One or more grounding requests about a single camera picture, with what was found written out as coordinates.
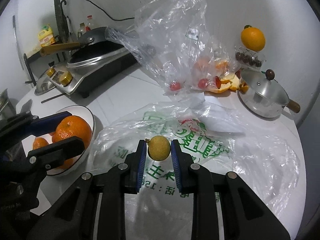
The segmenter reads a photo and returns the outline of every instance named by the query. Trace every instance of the white table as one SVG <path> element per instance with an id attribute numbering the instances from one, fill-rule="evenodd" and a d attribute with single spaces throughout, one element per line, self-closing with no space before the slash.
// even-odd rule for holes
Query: white table
<path id="1" fill-rule="evenodd" d="M 107 81 L 101 87 L 93 91 L 86 99 L 75 96 L 72 97 L 72 101 L 70 98 L 62 96 L 41 104 L 42 100 L 58 95 L 60 92 L 57 89 L 53 89 L 44 95 L 35 96 L 33 89 L 17 104 L 16 110 L 17 113 L 19 113 L 22 105 L 29 99 L 33 100 L 31 106 L 32 114 L 38 115 L 39 117 L 54 114 L 56 111 L 66 106 L 75 104 L 84 105 L 95 115 L 98 133 L 103 127 L 110 125 L 119 117 L 129 114 L 148 103 L 170 101 L 163 93 L 160 86 L 152 78 L 147 76 L 144 70 L 141 67 L 139 68 L 139 65 L 136 64 Z M 280 221 L 288 230 L 291 239 L 294 239 L 299 230 L 305 205 L 306 170 L 299 135 L 291 115 L 288 112 L 284 112 L 284 114 L 276 120 L 263 120 L 250 113 L 239 101 L 237 94 L 233 92 L 230 92 L 230 94 L 224 93 L 222 95 L 217 95 L 216 97 L 207 96 L 206 101 L 237 109 L 251 125 L 265 129 L 269 134 L 278 135 L 286 139 L 299 157 L 299 181 L 297 187 L 291 194 L 287 207 L 280 217 Z M 35 213 L 42 213 L 50 206 L 50 204 L 53 204 L 79 177 L 84 169 L 85 162 L 82 163 L 76 171 L 71 172 L 66 176 L 59 178 L 46 177 L 40 185 L 40 189 L 42 190 L 38 194 L 40 206 Z"/>

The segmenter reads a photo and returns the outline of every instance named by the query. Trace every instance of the clear plastic bag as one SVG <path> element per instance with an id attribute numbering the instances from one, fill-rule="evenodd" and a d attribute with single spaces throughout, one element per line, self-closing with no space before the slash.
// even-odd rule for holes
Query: clear plastic bag
<path id="1" fill-rule="evenodd" d="M 216 87 L 231 60 L 206 30 L 206 7 L 205 0 L 154 0 L 135 12 L 133 26 L 108 27 L 106 38 L 123 44 L 167 94 L 199 89 L 201 79 Z"/>
<path id="2" fill-rule="evenodd" d="M 149 104 L 104 128 L 86 169 L 107 172 L 140 139 L 160 134 L 178 139 L 182 151 L 210 171 L 238 173 L 277 217 L 297 185 L 300 162 L 285 140 L 248 130 L 236 110 L 198 98 Z M 156 162 L 147 156 L 140 193 L 125 196 L 127 238 L 189 239 L 192 197 L 178 192 L 170 157 Z"/>

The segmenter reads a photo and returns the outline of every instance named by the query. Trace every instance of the white sticker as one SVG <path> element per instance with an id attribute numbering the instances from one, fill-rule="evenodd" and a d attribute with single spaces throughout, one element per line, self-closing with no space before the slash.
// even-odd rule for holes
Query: white sticker
<path id="1" fill-rule="evenodd" d="M 189 27 L 189 29 L 186 33 L 186 37 L 197 41 L 199 39 L 199 30 Z"/>

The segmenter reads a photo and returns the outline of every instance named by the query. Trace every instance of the plate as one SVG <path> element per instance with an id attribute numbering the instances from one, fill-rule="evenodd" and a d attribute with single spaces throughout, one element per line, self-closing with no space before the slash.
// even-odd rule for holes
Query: plate
<path id="1" fill-rule="evenodd" d="M 82 119 L 84 119 L 91 127 L 92 137 L 91 137 L 89 147 L 86 150 L 84 150 L 81 155 L 73 158 L 75 160 L 75 162 L 73 163 L 73 165 L 70 168 L 68 168 L 68 169 L 55 168 L 55 169 L 49 170 L 49 171 L 47 171 L 48 176 L 64 176 L 64 175 L 67 175 L 68 173 L 70 173 L 71 171 L 74 171 L 86 159 L 88 153 L 90 152 L 92 142 L 94 141 L 94 134 L 95 134 L 96 127 L 95 127 L 95 120 L 94 120 L 94 117 L 93 117 L 93 114 L 91 113 L 91 111 L 88 108 L 86 108 L 85 106 L 74 105 L 74 106 L 68 106 L 68 107 L 62 108 L 59 111 L 57 111 L 57 113 L 64 112 L 64 111 L 68 111 L 72 115 L 77 115 L 77 116 L 81 117 Z M 52 136 L 51 135 L 44 134 L 40 137 L 46 139 L 49 144 L 52 143 Z M 22 140 L 22 145 L 25 150 L 25 153 L 28 153 L 29 151 L 32 150 L 32 144 L 33 144 L 33 141 L 35 140 L 35 138 L 36 138 L 35 136 L 30 135 L 29 137 Z"/>

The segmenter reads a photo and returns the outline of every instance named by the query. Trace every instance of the stove knob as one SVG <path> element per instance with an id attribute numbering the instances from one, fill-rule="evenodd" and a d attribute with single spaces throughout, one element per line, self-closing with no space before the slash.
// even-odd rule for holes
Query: stove knob
<path id="1" fill-rule="evenodd" d="M 49 69 L 47 70 L 47 75 L 48 75 L 48 77 L 52 77 L 53 74 L 55 73 L 55 71 L 56 71 L 56 70 L 55 70 L 53 67 L 49 68 Z"/>
<path id="2" fill-rule="evenodd" d="M 59 83 L 65 87 L 70 84 L 72 79 L 73 76 L 71 75 L 71 73 L 69 71 L 66 71 L 60 76 Z"/>

